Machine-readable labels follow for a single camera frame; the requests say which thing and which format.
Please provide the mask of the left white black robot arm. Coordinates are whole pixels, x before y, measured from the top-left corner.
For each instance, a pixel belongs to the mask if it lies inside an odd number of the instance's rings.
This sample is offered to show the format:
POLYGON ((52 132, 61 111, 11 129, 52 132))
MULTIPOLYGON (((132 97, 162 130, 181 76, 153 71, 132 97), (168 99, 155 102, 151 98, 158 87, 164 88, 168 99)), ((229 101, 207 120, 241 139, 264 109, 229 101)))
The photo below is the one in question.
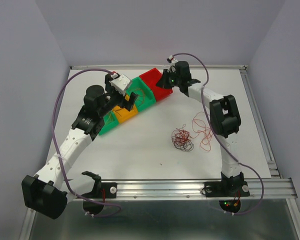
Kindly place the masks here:
POLYGON ((116 196, 116 183, 102 184, 102 178, 90 171, 69 179, 67 173, 81 153, 95 140, 105 126, 104 117, 116 106, 131 111, 138 95, 127 94, 132 80, 124 74, 108 71, 105 87, 92 85, 86 89, 76 119, 61 145, 54 138, 55 154, 33 176, 21 182, 24 204, 53 220, 61 216, 68 203, 84 200, 86 215, 96 217, 107 205, 106 198, 116 196))

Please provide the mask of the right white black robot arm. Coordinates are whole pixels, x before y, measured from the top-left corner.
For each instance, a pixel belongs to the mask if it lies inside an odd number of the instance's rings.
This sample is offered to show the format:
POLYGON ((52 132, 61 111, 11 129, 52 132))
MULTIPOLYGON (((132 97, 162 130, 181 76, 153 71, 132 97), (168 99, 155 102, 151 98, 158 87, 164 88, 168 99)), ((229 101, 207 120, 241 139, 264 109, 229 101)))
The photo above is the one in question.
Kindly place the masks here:
POLYGON ((240 163, 233 154, 242 123, 235 97, 206 88, 206 83, 192 77, 188 62, 171 58, 168 63, 169 67, 163 70, 156 86, 162 89, 177 87, 187 97, 202 103, 209 127, 220 145, 221 179, 206 181, 203 195, 207 198, 250 196, 240 163))

